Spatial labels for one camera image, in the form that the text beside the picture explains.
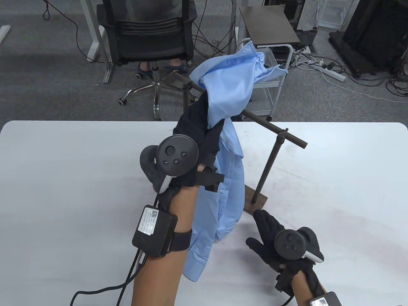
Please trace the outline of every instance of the vr controller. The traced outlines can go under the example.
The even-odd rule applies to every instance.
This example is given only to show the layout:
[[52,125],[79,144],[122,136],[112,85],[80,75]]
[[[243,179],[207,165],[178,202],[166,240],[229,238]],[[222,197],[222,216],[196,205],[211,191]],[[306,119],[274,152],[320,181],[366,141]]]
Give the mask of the vr controller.
[[197,163],[198,146],[186,135],[172,135],[159,146],[148,146],[140,154],[140,166],[156,193],[168,188],[174,177],[189,172]]
[[280,231],[275,237],[275,249],[280,256],[288,260],[308,258],[319,264],[324,261],[316,234],[308,227],[301,227],[297,231]]

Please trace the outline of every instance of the hand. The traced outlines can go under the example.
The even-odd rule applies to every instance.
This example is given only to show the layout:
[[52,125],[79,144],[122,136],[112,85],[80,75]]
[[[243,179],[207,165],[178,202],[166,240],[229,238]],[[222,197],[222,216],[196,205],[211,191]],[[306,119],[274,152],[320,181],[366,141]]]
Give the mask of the hand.
[[219,121],[213,128],[208,127],[208,94],[204,92],[198,101],[188,107],[180,117],[173,134],[183,134],[192,138],[198,145],[199,156],[196,167],[191,171],[173,179],[173,183],[180,186],[193,187],[195,182],[195,173],[199,165],[212,167],[215,156],[220,150],[220,134],[224,127],[224,119]]
[[285,260],[275,250],[275,237],[285,228],[267,211],[257,209],[253,212],[253,217],[264,244],[255,238],[248,238],[246,245],[257,253],[266,264],[279,273],[282,270],[279,265],[284,264]]
[[247,246],[255,251],[266,264],[279,273],[276,278],[278,280],[276,289],[284,291],[289,296],[293,296],[293,289],[290,284],[292,278],[299,271],[306,271],[308,275],[313,275],[312,267],[315,263],[304,258],[287,260],[281,257],[275,249],[275,237],[280,231],[285,229],[283,225],[264,210],[255,210],[253,217],[263,244],[255,238],[248,238],[246,240]]

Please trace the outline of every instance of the light blue shirt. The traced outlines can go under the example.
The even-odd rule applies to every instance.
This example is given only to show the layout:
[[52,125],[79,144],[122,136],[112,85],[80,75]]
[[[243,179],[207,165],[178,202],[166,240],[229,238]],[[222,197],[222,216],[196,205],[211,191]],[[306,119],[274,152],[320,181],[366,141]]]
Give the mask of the light blue shirt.
[[254,83],[287,73],[277,66],[265,68],[264,63],[264,53],[256,52],[249,42],[235,54],[206,60],[190,75],[192,81],[208,92],[208,128],[225,119],[214,164],[217,172],[225,175],[224,183],[217,193],[200,188],[184,266],[184,275],[194,282],[207,264],[214,241],[233,230],[244,209],[244,154],[230,117],[239,115],[246,107]]

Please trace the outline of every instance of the forearm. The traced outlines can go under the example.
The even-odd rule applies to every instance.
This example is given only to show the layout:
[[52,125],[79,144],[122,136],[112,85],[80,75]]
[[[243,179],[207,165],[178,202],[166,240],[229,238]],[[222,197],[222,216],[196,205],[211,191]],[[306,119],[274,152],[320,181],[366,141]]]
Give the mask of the forearm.
[[[182,187],[171,201],[170,213],[178,217],[175,232],[191,230],[197,194],[198,187]],[[186,258],[187,250],[171,252],[162,258],[148,258],[135,278],[132,306],[174,305]]]
[[314,298],[310,291],[309,285],[306,280],[306,275],[300,271],[292,279],[292,288],[295,293],[295,298],[298,306],[309,306],[309,301]]

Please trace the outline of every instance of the gray carpet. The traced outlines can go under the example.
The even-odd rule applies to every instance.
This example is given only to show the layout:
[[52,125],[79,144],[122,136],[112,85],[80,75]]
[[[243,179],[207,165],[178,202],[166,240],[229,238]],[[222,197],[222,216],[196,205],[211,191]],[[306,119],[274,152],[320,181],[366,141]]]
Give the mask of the gray carpet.
[[[51,0],[62,7],[64,0]],[[205,0],[196,0],[199,19]],[[308,0],[299,28],[314,25],[318,1]],[[44,21],[41,0],[2,0],[0,25],[11,31],[0,46],[0,128],[10,120],[153,120],[151,91],[128,99],[125,107],[117,99],[131,87],[146,81],[134,76],[136,64],[117,68],[111,84],[101,84],[104,65],[88,63],[75,44],[75,26],[51,10]],[[231,4],[208,0],[202,30],[208,39],[220,40],[228,31]],[[79,26],[79,45],[87,53],[91,38],[79,1],[70,1],[68,16]],[[197,43],[205,53],[208,46]],[[319,31],[315,47],[321,56],[338,59],[328,43],[328,33]],[[203,58],[195,57],[196,62]],[[384,86],[362,87],[347,79],[336,84],[369,95],[403,100]],[[408,104],[372,99],[328,84],[317,71],[291,71],[285,81],[274,121],[381,121],[408,124]],[[182,113],[178,93],[164,91],[164,120],[177,120]]]

